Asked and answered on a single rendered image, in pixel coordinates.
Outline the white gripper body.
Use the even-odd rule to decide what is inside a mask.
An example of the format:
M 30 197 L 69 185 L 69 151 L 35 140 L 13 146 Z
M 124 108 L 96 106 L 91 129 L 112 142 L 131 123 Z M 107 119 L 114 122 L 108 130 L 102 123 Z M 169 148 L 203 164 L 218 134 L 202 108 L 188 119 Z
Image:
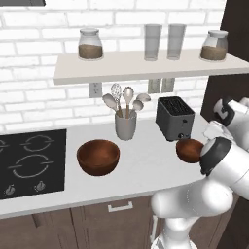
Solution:
M 222 124 L 216 121 L 211 121 L 207 125 L 203 135 L 209 140 L 219 136 L 232 140 L 230 132 Z

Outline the black hob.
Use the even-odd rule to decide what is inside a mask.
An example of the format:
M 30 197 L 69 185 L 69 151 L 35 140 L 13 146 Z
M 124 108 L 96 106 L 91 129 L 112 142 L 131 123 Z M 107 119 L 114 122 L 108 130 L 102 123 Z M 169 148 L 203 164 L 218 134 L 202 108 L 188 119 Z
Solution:
M 65 187 L 66 129 L 0 135 L 0 199 L 62 192 Z M 36 192 L 43 181 L 46 187 Z M 15 192 L 4 191 L 14 185 Z

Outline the grey hob knob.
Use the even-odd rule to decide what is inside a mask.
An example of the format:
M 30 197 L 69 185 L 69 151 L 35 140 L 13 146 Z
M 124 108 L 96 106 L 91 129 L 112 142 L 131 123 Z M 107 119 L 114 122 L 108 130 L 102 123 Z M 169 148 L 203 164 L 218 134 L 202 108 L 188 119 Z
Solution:
M 41 192 L 41 191 L 43 191 L 43 190 L 45 189 L 45 187 L 46 187 L 46 184 L 45 184 L 43 181 L 40 181 L 40 182 L 34 187 L 34 189 L 35 189 L 36 192 Z
M 5 196 L 11 196 L 14 192 L 15 192 L 15 187 L 14 185 L 10 185 L 5 191 L 4 191 L 4 195 Z

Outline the glass jar with brown filling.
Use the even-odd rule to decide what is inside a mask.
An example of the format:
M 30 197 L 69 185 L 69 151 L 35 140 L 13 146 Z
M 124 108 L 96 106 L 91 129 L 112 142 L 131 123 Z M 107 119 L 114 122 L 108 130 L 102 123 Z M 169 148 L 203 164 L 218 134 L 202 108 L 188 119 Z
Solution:
M 79 58 L 96 60 L 103 57 L 102 42 L 99 38 L 99 30 L 95 28 L 84 28 L 80 30 L 78 45 Z
M 209 30 L 204 41 L 200 57 L 209 61 L 223 61 L 228 51 L 228 32 Z

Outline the grey wall switch plate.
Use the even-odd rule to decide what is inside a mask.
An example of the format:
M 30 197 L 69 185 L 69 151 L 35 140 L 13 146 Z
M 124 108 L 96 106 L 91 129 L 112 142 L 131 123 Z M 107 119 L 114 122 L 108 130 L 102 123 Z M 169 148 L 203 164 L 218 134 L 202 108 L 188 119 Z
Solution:
M 159 93 L 160 92 L 160 79 L 150 80 L 148 83 L 148 93 Z
M 162 79 L 161 91 L 162 92 L 173 92 L 174 83 L 175 83 L 174 78 L 163 78 Z

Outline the white wall shelf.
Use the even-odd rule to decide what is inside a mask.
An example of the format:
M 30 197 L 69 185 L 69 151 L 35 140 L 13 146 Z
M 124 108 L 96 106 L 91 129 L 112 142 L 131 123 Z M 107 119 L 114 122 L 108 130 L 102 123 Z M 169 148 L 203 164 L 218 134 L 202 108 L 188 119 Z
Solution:
M 53 81 L 56 85 L 75 85 L 249 73 L 249 62 L 231 54 L 224 61 L 203 60 L 199 50 L 182 50 L 179 60 L 169 60 L 166 55 L 160 51 L 156 61 L 146 61 L 141 51 L 107 52 L 99 60 L 88 61 L 76 53 L 61 54 Z

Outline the grey utensil pot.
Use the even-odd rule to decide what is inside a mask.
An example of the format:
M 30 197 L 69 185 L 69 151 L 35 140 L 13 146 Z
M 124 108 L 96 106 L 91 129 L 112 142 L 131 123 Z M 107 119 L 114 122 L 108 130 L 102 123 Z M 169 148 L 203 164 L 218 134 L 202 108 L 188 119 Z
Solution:
M 115 114 L 115 131 L 117 136 L 124 141 L 131 140 L 136 129 L 137 114 L 134 110 L 129 111 L 129 117 L 126 118 L 126 110 L 123 109 L 123 116 Z

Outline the dark range hood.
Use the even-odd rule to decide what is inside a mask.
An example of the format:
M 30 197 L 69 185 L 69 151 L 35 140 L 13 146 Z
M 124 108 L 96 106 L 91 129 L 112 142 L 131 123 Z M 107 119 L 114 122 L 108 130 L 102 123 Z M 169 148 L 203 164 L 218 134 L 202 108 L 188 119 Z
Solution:
M 45 0 L 0 0 L 0 7 L 44 7 Z

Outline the small brown wooden bowl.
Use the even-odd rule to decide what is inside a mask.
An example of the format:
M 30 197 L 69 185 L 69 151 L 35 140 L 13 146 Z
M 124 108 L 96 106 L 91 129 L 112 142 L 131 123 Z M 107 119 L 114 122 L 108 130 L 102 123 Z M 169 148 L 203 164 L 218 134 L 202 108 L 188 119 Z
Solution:
M 187 163 L 199 162 L 203 144 L 195 139 L 181 139 L 176 143 L 178 158 Z

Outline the clear drinking glass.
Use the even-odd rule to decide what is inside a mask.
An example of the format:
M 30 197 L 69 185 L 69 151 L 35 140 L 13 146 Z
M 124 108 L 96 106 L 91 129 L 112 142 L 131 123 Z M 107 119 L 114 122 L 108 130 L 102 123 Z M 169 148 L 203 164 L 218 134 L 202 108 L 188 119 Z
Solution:
M 160 47 L 160 35 L 162 26 L 160 24 L 146 24 L 145 31 L 145 52 L 144 58 L 148 61 L 158 59 Z
M 170 24 L 168 26 L 167 58 L 178 60 L 181 55 L 186 32 L 185 24 Z

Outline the brown cupboard door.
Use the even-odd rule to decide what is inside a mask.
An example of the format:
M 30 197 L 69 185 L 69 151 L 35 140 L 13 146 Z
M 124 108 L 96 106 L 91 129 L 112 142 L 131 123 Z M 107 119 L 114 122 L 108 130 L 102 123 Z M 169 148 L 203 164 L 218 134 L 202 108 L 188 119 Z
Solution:
M 0 219 L 0 249 L 78 249 L 70 211 Z

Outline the dark grey toaster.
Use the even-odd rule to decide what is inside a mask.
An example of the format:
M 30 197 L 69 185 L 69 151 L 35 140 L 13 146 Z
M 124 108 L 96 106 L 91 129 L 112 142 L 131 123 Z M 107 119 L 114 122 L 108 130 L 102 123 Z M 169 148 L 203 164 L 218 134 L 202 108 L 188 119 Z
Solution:
M 179 96 L 158 99 L 156 124 L 167 141 L 190 139 L 195 112 Z

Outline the white wall outlet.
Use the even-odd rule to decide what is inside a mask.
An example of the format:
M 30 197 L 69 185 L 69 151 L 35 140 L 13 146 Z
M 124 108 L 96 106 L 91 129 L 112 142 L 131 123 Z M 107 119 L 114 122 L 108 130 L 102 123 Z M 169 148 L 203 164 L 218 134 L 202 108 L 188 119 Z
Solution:
M 102 96 L 102 84 L 101 83 L 89 83 L 89 97 L 100 98 Z

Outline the large brown wooden bowl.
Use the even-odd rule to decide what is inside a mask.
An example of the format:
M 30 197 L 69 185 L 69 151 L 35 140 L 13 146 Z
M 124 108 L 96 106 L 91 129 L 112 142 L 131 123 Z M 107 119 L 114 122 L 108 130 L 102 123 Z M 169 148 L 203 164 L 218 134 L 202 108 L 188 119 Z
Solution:
M 90 140 L 77 150 L 79 166 L 91 176 L 104 176 L 111 173 L 119 159 L 119 147 L 109 140 Z

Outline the brown drawer front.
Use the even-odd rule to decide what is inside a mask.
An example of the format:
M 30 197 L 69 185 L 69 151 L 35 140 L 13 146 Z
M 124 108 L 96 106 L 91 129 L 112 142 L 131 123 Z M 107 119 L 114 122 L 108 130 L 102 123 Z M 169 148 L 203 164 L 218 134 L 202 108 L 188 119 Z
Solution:
M 133 208 L 109 213 L 107 205 Z M 71 209 L 79 249 L 150 249 L 150 196 L 109 201 Z

